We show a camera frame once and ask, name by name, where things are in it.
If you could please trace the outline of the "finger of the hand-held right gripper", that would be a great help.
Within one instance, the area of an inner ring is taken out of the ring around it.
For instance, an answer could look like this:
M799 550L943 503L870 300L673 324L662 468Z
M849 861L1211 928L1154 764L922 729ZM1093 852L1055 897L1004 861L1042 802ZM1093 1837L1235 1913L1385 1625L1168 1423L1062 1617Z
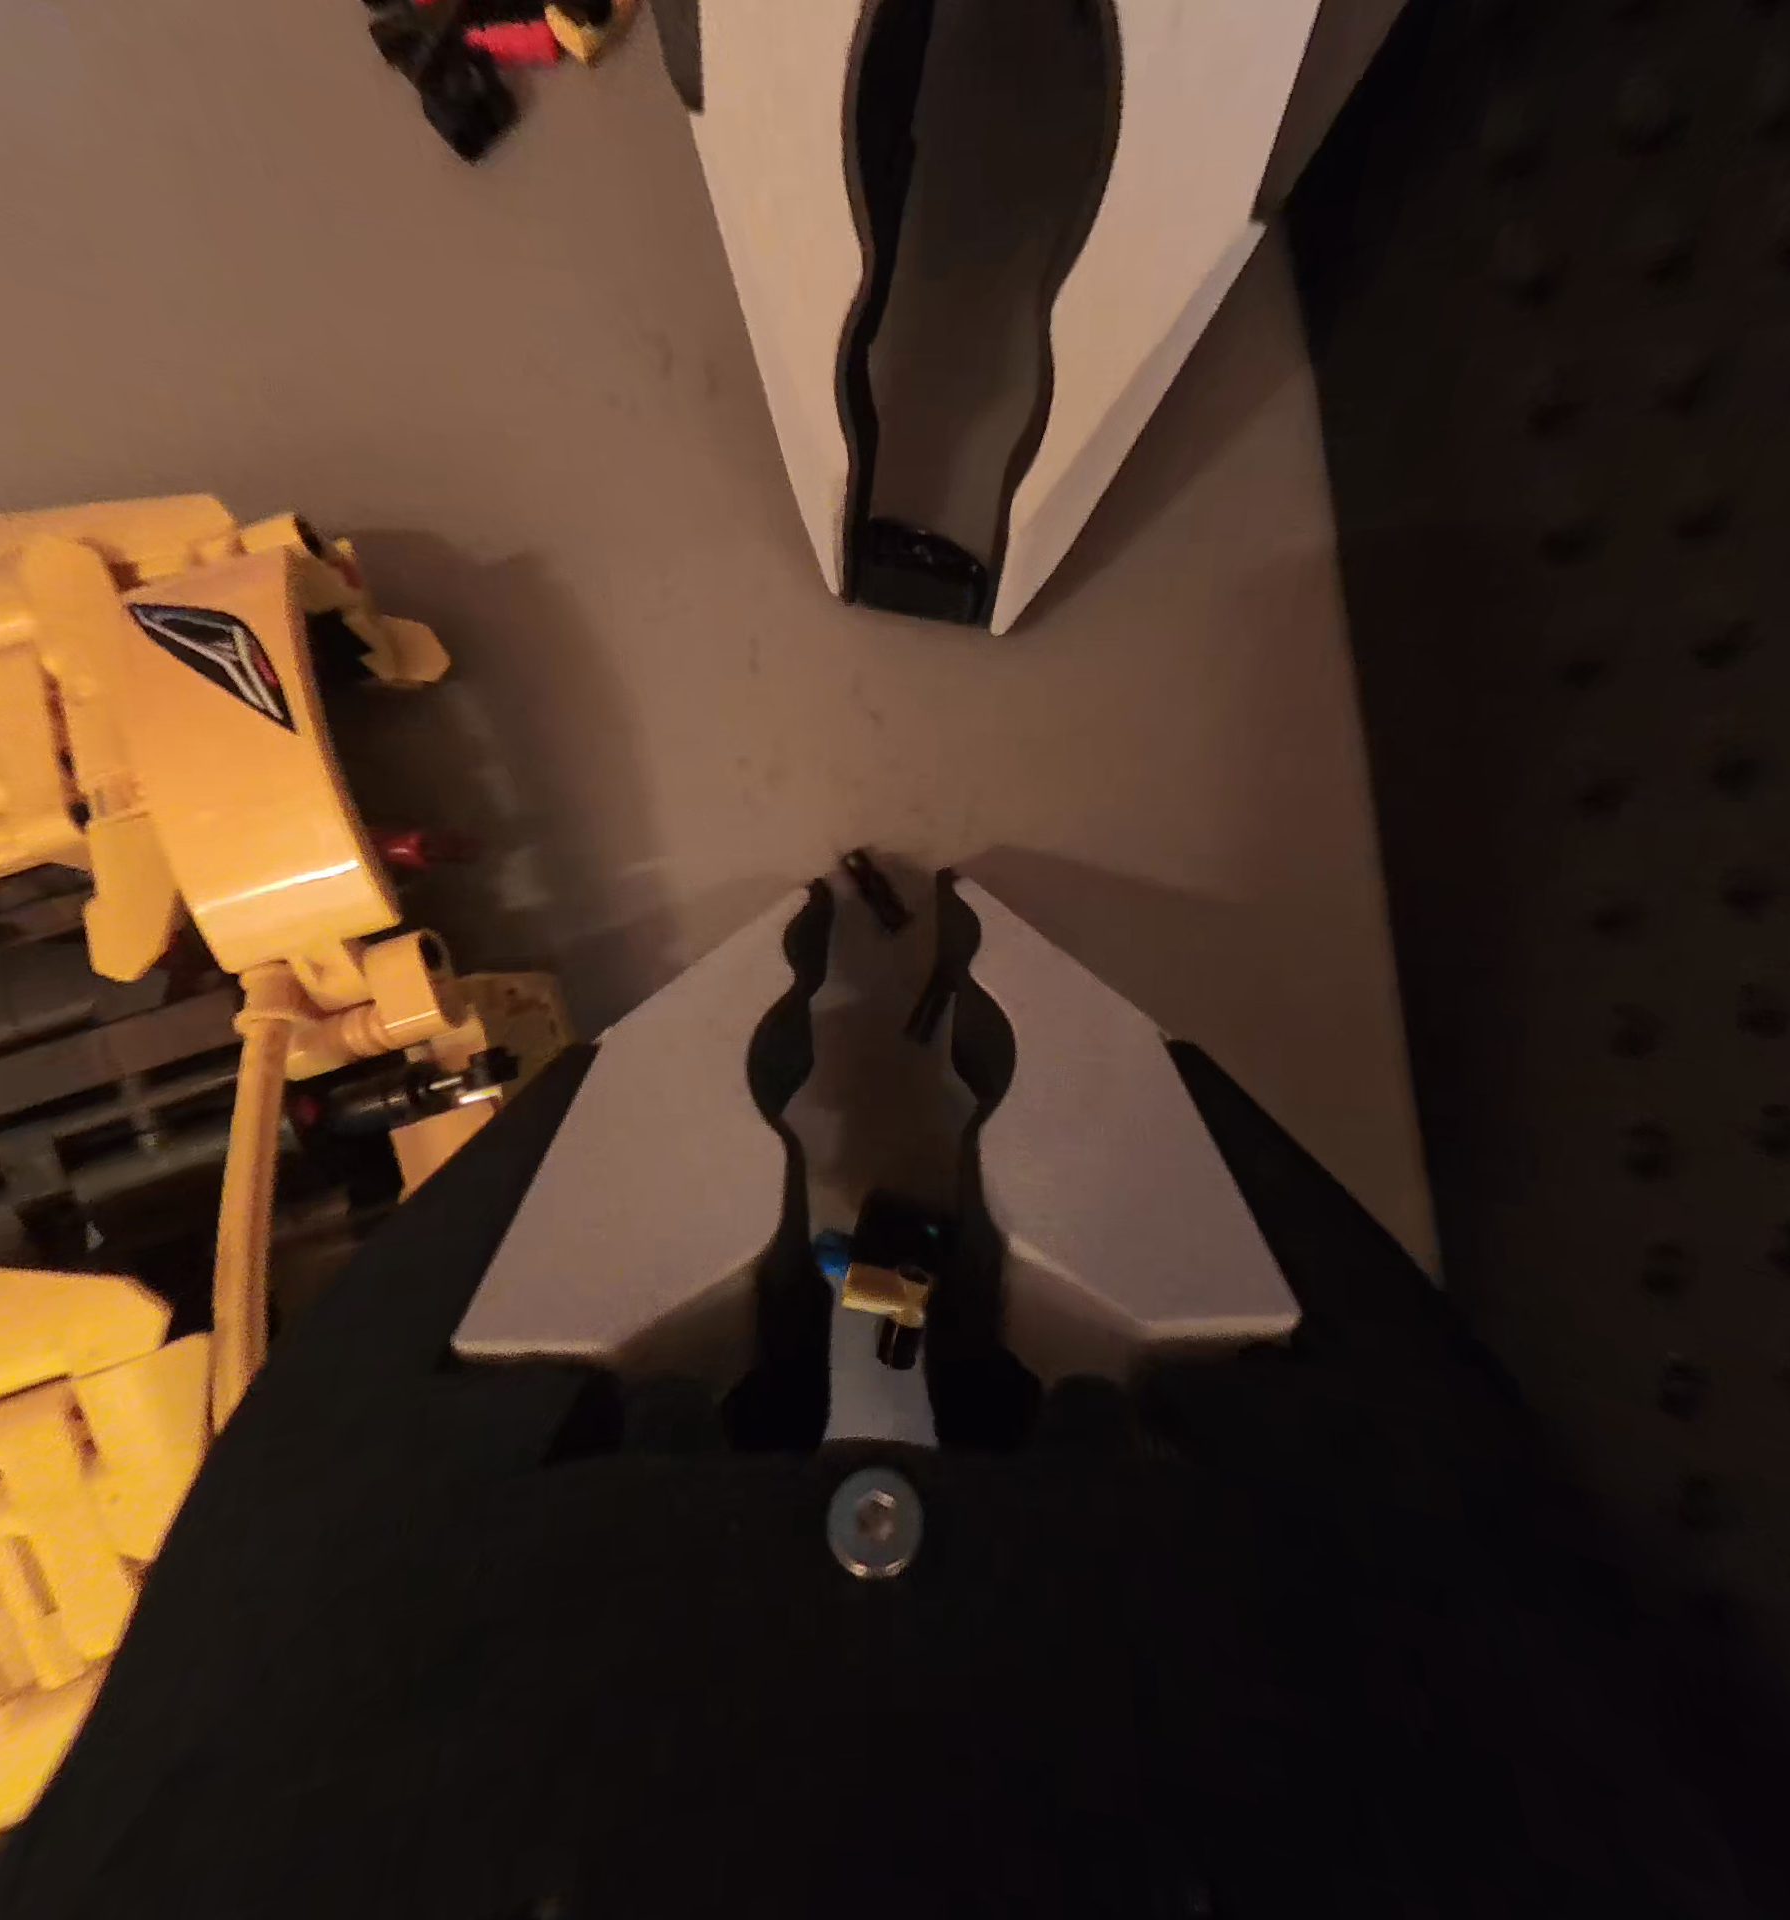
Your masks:
M785 484L827 593L866 603L860 396L875 241L860 112L882 4L682 6L682 101Z
M1113 56L1104 150L1047 287L1033 411L1004 484L994 636L1049 585L1252 261L1322 4L1099 11Z

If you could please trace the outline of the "yellow toy brick car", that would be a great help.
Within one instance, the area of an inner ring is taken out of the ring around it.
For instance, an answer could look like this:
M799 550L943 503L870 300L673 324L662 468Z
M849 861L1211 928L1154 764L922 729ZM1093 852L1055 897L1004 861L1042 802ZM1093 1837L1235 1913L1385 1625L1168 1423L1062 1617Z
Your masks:
M324 680L449 669L350 541L209 495L0 516L0 887L85 877L133 989L192 932L240 993L209 1322L124 1274L0 1264L0 1841L81 1733L212 1443L267 1350L284 1107L383 1137L412 1194L556 1053L544 974L454 974L402 919Z

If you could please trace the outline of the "pile of red blue pins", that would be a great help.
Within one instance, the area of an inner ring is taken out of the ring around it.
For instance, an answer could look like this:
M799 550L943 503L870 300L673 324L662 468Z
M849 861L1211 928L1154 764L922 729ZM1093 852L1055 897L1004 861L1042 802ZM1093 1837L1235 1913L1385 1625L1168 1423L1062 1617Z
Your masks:
M634 23L634 2L362 2L379 61L413 92L427 131L480 164L519 120L532 85L593 68Z

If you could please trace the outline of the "small black brick assembly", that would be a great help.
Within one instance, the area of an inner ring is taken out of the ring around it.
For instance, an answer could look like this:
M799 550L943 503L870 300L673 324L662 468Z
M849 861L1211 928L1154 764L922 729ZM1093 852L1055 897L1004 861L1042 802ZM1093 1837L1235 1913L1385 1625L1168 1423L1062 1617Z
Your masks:
M832 1289L833 1309L851 1316L854 1325L874 1328L874 1358L894 1374L908 1374L918 1367L932 1299L947 1251L949 1232L943 1220L892 1191L870 1192L851 1228L821 1228L812 1239L814 1264ZM842 1309L842 1280L851 1261L884 1266L912 1264L928 1273L932 1290L925 1322L922 1326L902 1326L875 1314Z

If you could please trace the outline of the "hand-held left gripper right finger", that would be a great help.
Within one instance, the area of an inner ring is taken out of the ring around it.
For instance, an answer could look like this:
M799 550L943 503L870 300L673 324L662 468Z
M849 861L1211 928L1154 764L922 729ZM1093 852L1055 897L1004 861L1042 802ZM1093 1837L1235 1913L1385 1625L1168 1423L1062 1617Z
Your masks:
M1069 1381L1129 1389L1285 1342L1301 1309L1168 1033L977 880L934 877L966 1097L930 1299L945 1448L1013 1448Z

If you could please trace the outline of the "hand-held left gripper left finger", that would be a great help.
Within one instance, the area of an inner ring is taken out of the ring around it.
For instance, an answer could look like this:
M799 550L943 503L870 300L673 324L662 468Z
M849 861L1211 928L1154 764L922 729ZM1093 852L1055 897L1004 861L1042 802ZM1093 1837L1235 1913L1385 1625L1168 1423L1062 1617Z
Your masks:
M736 1448L820 1444L833 1290L790 1109L833 916L805 882L602 1035L454 1357L687 1381Z

